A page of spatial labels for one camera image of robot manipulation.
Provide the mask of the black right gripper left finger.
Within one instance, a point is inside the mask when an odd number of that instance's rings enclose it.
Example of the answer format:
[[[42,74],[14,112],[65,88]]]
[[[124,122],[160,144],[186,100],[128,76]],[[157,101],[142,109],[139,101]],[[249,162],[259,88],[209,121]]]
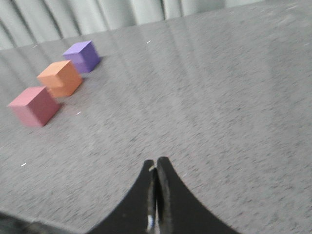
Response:
[[[153,234],[156,219],[157,172],[146,160],[126,196],[89,234]]]

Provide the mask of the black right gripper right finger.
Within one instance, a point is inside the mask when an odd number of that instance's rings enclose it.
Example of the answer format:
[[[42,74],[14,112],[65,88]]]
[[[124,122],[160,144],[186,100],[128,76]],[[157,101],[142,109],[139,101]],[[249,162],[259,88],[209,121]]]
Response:
[[[236,234],[192,194],[169,158],[157,160],[158,218],[161,234]]]

